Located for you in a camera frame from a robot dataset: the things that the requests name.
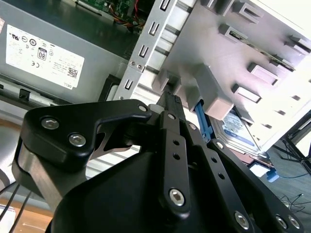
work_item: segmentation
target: cable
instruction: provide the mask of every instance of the cable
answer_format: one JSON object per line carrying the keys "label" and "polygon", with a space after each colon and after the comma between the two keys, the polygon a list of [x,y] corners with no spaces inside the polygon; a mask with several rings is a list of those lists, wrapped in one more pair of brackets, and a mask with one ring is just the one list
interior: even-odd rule
{"label": "cable", "polygon": [[25,199],[23,205],[21,206],[21,209],[20,209],[20,211],[19,211],[19,213],[18,213],[18,216],[16,217],[16,219],[15,219],[15,221],[14,221],[14,223],[13,223],[13,226],[11,227],[9,233],[13,233],[13,231],[14,231],[16,225],[18,224],[18,221],[19,221],[19,219],[20,219],[20,217],[21,217],[21,215],[22,215],[22,213],[23,213],[23,211],[24,211],[24,209],[25,209],[25,207],[26,207],[26,204],[27,204],[27,201],[28,201],[30,195],[31,195],[31,192],[29,192],[29,194],[27,195],[27,197],[26,197],[26,199]]}
{"label": "cable", "polygon": [[300,177],[303,177],[303,176],[306,176],[306,175],[309,175],[309,173],[302,174],[302,175],[299,175],[299,176],[294,176],[294,177],[285,177],[285,176],[281,176],[281,175],[278,175],[278,176],[283,178],[283,179],[296,179],[296,178],[300,178]]}
{"label": "cable", "polygon": [[11,183],[11,184],[9,184],[8,186],[6,186],[6,187],[4,187],[1,191],[0,191],[0,195],[2,194],[2,193],[4,193],[6,190],[8,190],[10,187],[12,187],[13,185],[15,185],[15,181],[13,182],[13,183]]}
{"label": "cable", "polygon": [[19,184],[16,186],[14,192],[12,193],[12,195],[11,195],[11,197],[10,197],[10,199],[9,199],[9,202],[6,204],[4,210],[2,211],[2,213],[1,213],[1,215],[0,215],[0,222],[1,222],[1,220],[3,219],[3,216],[5,215],[5,213],[7,212],[7,210],[9,209],[9,207],[10,207],[12,201],[13,201],[13,198],[14,198],[16,192],[18,191],[18,188],[19,188]]}
{"label": "cable", "polygon": [[293,202],[291,203],[291,206],[290,206],[290,210],[292,210],[292,206],[293,206],[294,202],[297,201],[301,196],[303,196],[302,193],[299,194],[298,197],[295,200],[293,200]]}
{"label": "cable", "polygon": [[311,201],[307,201],[307,202],[303,202],[303,203],[297,203],[295,205],[304,205],[304,204],[309,204],[309,203],[311,203]]}

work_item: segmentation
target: black cable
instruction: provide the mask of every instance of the black cable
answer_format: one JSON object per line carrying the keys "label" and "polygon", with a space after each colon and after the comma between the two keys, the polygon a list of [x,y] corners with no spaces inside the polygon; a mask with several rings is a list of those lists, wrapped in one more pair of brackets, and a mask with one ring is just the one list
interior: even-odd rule
{"label": "black cable", "polygon": [[10,207],[12,201],[13,201],[13,198],[14,198],[16,192],[18,191],[18,188],[19,188],[19,184],[16,186],[14,192],[12,193],[12,195],[11,195],[9,201],[8,201],[8,203],[6,204],[4,210],[2,211],[2,213],[1,213],[1,215],[0,215],[0,222],[1,222],[1,220],[3,219],[3,216],[5,215],[5,213],[7,212],[7,210],[9,209],[9,207]]}
{"label": "black cable", "polygon": [[13,182],[11,184],[9,184],[8,186],[4,187],[1,191],[0,191],[0,195],[2,193],[4,193],[6,190],[8,190],[10,187],[12,187],[13,185],[15,185],[16,182]]}
{"label": "black cable", "polygon": [[294,204],[295,201],[297,201],[303,194],[299,194],[298,197],[291,203],[291,206],[290,206],[290,210],[292,210],[292,206]]}
{"label": "black cable", "polygon": [[304,204],[309,204],[309,203],[311,203],[311,201],[307,201],[307,202],[303,202],[303,203],[297,203],[295,205],[304,205]]}
{"label": "black cable", "polygon": [[18,224],[18,221],[19,221],[19,219],[20,219],[20,217],[21,217],[21,215],[22,215],[22,213],[23,213],[23,211],[24,211],[24,209],[25,209],[25,207],[26,207],[26,204],[27,204],[27,201],[28,201],[30,195],[31,195],[31,192],[29,192],[29,194],[27,195],[27,197],[26,197],[26,199],[25,199],[23,205],[21,206],[21,209],[20,209],[20,211],[19,211],[19,213],[18,213],[18,216],[16,217],[16,219],[15,219],[15,221],[14,221],[14,223],[13,223],[13,226],[11,227],[9,233],[13,233],[13,231],[14,231],[16,225]]}

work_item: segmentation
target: hole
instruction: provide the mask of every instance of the hole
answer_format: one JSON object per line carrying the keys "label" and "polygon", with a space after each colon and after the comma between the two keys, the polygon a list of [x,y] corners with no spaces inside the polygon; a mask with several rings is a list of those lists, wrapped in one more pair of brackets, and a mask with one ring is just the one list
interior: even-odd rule
{"label": "hole", "polygon": [[154,36],[156,34],[157,29],[159,28],[159,26],[160,25],[158,23],[156,24],[155,22],[153,22],[152,25],[151,25],[151,28],[149,29],[149,35]]}
{"label": "hole", "polygon": [[220,179],[224,180],[225,176],[222,173],[218,173],[218,176],[220,177]]}
{"label": "hole", "polygon": [[300,97],[299,96],[292,96],[292,98],[296,101],[299,101],[300,100]]}
{"label": "hole", "polygon": [[272,126],[269,124],[263,124],[264,127],[267,127],[268,129],[272,129]]}
{"label": "hole", "polygon": [[147,54],[147,51],[148,51],[149,47],[146,47],[146,46],[141,46],[141,49],[140,49],[140,52],[139,52],[139,56],[144,58]]}
{"label": "hole", "polygon": [[278,110],[277,113],[281,114],[282,116],[286,115],[286,113],[282,110]]}
{"label": "hole", "polygon": [[95,150],[97,150],[100,146],[101,143],[103,141],[103,139],[105,138],[105,133],[98,133],[96,135],[96,139],[95,139]]}
{"label": "hole", "polygon": [[166,11],[167,7],[169,6],[170,0],[163,0],[160,6],[162,11]]}
{"label": "hole", "polygon": [[180,160],[179,155],[178,155],[178,154],[176,154],[176,153],[173,155],[173,157],[174,157],[174,159],[176,159],[176,160]]}
{"label": "hole", "polygon": [[126,90],[131,89],[132,84],[133,84],[133,81],[131,81],[131,80],[128,79],[128,80],[126,81],[126,84],[125,84],[125,87],[124,87],[124,88],[125,88]]}
{"label": "hole", "polygon": [[30,96],[30,91],[24,90],[24,89],[20,89],[19,90],[19,98],[29,101],[29,96]]}

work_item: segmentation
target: mounting slot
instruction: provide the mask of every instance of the mounting slot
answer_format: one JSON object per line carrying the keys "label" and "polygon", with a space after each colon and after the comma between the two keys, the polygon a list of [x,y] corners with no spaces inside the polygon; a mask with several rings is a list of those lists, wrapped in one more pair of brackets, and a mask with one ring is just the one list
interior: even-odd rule
{"label": "mounting slot", "polygon": [[139,52],[139,56],[140,57],[145,57],[146,54],[147,54],[147,51],[148,51],[149,47],[146,47],[146,46],[141,46],[141,49],[140,49],[140,52]]}
{"label": "mounting slot", "polygon": [[201,0],[201,5],[206,8],[212,8],[217,0]]}
{"label": "mounting slot", "polygon": [[126,84],[125,84],[124,88],[125,88],[126,90],[131,89],[132,84],[133,84],[133,81],[131,81],[131,80],[128,79],[128,80],[126,81]]}
{"label": "mounting slot", "polygon": [[227,24],[220,25],[218,30],[222,35],[224,35],[226,38],[230,39],[234,43],[243,42],[248,39],[246,35]]}
{"label": "mounting slot", "polygon": [[159,28],[159,24],[156,22],[153,22],[148,32],[149,35],[155,36],[158,28]]}
{"label": "mounting slot", "polygon": [[260,96],[245,89],[244,87],[239,86],[237,83],[233,86],[232,92],[236,95],[240,95],[247,100],[252,101],[253,103],[259,103],[259,101],[261,100]]}
{"label": "mounting slot", "polygon": [[287,46],[303,55],[308,55],[311,53],[311,44],[307,41],[295,36],[290,36],[290,40],[290,42],[286,42]]}
{"label": "mounting slot", "polygon": [[289,70],[290,72],[294,72],[295,68],[291,63],[286,61],[285,59],[275,55],[271,56],[271,64],[275,65],[276,67],[284,68],[286,70]]}
{"label": "mounting slot", "polygon": [[234,5],[234,12],[237,12],[237,14],[255,24],[258,24],[258,19],[263,17],[263,13],[246,2],[236,3]]}
{"label": "mounting slot", "polygon": [[162,11],[166,11],[169,4],[170,4],[170,0],[163,0],[161,3],[160,9]]}
{"label": "mounting slot", "polygon": [[233,3],[234,0],[218,0],[215,4],[216,12],[222,16],[226,16]]}
{"label": "mounting slot", "polygon": [[266,70],[265,68],[257,65],[256,63],[252,63],[247,70],[255,75],[256,77],[260,78],[261,80],[265,81],[266,83],[274,86],[278,82],[278,76],[271,73],[270,71]]}

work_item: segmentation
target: red wire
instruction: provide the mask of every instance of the red wire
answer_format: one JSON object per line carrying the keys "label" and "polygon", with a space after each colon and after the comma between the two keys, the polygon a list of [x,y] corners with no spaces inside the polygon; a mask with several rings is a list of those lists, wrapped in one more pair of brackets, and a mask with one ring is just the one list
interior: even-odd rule
{"label": "red wire", "polygon": [[136,18],[138,18],[138,2],[139,2],[139,0],[136,0],[135,6],[134,6],[134,8],[135,8],[135,17]]}

